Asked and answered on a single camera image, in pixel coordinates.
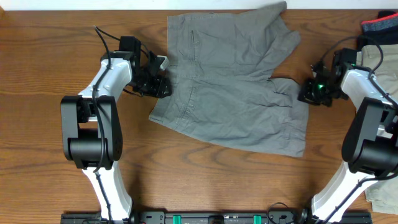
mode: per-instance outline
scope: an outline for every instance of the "gray cloth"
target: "gray cloth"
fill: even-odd
[[[279,16],[286,7],[169,17],[173,94],[149,119],[221,146],[302,156],[308,105],[293,80],[270,79],[300,42]]]
[[[398,45],[383,45],[384,60],[375,71],[378,84],[398,100]],[[380,52],[374,45],[367,45],[357,53],[357,64],[374,68],[380,61]],[[366,200],[372,202],[374,212],[398,215],[398,178],[380,181],[365,190]]]

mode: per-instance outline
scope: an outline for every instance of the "wooden table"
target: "wooden table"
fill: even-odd
[[[60,100],[76,95],[100,67],[104,47],[93,25],[135,35],[167,52],[167,16],[187,11],[6,12],[0,20],[0,223],[59,223],[66,211],[100,209],[88,179],[62,150]],[[282,17],[302,42],[275,77],[302,82],[310,64],[377,11],[290,10]],[[110,49],[118,43],[107,39]],[[346,47],[354,47],[354,41]],[[121,172],[139,208],[168,211],[301,208],[341,163],[341,143],[354,117],[349,101],[311,106],[302,158],[246,152],[200,142],[148,120],[156,99],[122,94]],[[352,209],[371,210],[360,196]],[[397,216],[372,213],[374,223]]]

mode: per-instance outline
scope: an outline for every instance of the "white background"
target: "white background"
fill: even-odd
[[[257,9],[279,0],[0,0],[4,10]],[[398,0],[286,0],[289,9],[398,9]]]

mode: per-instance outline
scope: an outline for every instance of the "white arm segment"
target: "white arm segment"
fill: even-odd
[[[91,98],[93,94],[93,85],[97,82],[100,76],[106,70],[108,65],[108,59],[104,59],[101,62],[101,68],[93,81],[79,93],[84,98]],[[123,58],[111,58],[111,69],[103,77],[99,85],[97,86],[99,96],[113,96],[114,100],[118,102],[119,96],[123,91],[123,88],[132,80],[132,70],[130,62]]]
[[[343,162],[338,171],[329,181],[328,185],[319,194],[316,194],[312,198],[312,214],[316,215],[321,220],[325,220],[360,180],[373,177],[373,175],[365,174],[363,172],[357,172],[353,174],[348,169],[348,163]],[[339,222],[345,210],[355,201],[355,199],[366,188],[372,184],[375,184],[376,182],[376,180],[365,182],[362,187],[356,190],[355,193],[348,199],[348,201],[335,213],[329,222]]]
[[[359,109],[359,106],[361,106],[363,98],[365,97],[381,100],[383,103],[391,105],[391,103],[386,100],[369,81],[368,75],[369,72],[367,71],[358,69],[348,70],[341,82],[341,90],[349,96],[357,110]]]
[[[95,194],[101,205],[102,218],[109,220],[108,208],[106,208],[106,202],[102,195],[100,185],[98,184],[95,173],[93,173],[94,169],[95,167],[88,167],[87,170],[83,170],[83,173],[89,178],[94,187]],[[132,200],[124,188],[119,163],[117,161],[113,162],[111,170],[106,170],[102,167],[99,169],[98,173],[100,174],[105,194],[111,204],[112,219],[122,220],[124,218],[129,218]]]

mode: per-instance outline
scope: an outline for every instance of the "red fabric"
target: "red fabric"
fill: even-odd
[[[371,21],[363,21],[363,22],[361,22],[361,25],[369,24],[369,23],[375,23],[375,22],[380,22],[380,21],[385,21],[387,19],[391,19],[391,18],[394,18],[394,17],[398,17],[398,12],[393,14],[393,15],[391,15],[391,16],[386,16],[386,17],[383,17],[383,18],[380,18],[380,19],[374,19],[374,20],[371,20]]]

